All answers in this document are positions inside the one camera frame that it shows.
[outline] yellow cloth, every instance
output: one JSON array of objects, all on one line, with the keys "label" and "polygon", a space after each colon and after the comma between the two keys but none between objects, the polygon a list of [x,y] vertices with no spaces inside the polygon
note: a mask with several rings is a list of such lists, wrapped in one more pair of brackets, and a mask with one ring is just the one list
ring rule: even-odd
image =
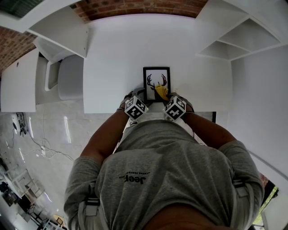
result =
[{"label": "yellow cloth", "polygon": [[168,89],[165,88],[164,86],[161,85],[157,85],[155,87],[155,90],[157,91],[157,93],[159,94],[159,96],[165,100],[165,101],[170,101],[170,99],[166,96],[168,94]]}]

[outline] marble floor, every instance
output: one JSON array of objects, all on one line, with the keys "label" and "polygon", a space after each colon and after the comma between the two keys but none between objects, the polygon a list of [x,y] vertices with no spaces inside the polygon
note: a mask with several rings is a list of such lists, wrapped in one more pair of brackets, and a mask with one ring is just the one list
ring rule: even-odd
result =
[{"label": "marble floor", "polygon": [[[198,113],[212,120],[212,112]],[[35,113],[26,113],[31,123],[31,135],[39,145],[69,155],[72,159],[80,156],[92,134],[111,114],[84,114],[83,101],[64,101],[37,105]],[[161,119],[163,113],[147,113],[142,120]],[[185,123],[183,127],[191,133]],[[63,197],[73,161],[60,153],[46,150],[44,157],[40,147],[33,142],[29,133],[14,135],[10,113],[0,113],[0,156],[9,168],[19,165],[25,168],[31,177],[39,180],[45,194],[39,199],[39,205],[52,214],[63,216]],[[8,148],[6,141],[13,148]]]}]

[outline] hand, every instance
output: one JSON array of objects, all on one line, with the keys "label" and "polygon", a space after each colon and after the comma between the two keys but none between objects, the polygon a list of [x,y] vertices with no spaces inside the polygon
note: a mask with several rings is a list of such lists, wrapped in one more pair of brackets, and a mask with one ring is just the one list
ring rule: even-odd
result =
[{"label": "hand", "polygon": [[167,94],[167,97],[171,100],[173,97],[179,97],[182,101],[186,102],[186,112],[194,112],[193,106],[192,104],[184,97],[181,97],[179,94],[177,93],[169,93]]},{"label": "hand", "polygon": [[124,97],[123,101],[120,103],[120,108],[125,109],[125,106],[126,106],[125,102],[126,102],[127,100],[130,100],[130,99],[132,98],[132,93],[133,93],[133,91],[131,91],[130,93],[128,93],[128,94]]}]

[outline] white tabletop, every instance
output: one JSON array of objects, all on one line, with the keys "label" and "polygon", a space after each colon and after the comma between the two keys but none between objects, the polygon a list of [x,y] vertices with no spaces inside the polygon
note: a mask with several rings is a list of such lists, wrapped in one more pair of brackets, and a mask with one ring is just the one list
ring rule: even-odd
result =
[{"label": "white tabletop", "polygon": [[225,111],[232,99],[227,60],[195,56],[193,18],[138,14],[96,20],[84,61],[85,113],[113,113],[143,87],[143,67],[170,67],[171,91],[195,111]]}]

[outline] picture frame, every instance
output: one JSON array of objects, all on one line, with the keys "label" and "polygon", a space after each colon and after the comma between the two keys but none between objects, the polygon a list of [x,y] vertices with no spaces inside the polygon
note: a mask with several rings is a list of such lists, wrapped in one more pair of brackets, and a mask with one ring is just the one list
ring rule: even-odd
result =
[{"label": "picture frame", "polygon": [[155,97],[155,86],[163,85],[171,93],[170,87],[170,68],[169,67],[143,67],[143,85],[144,85],[144,102],[162,102]]}]

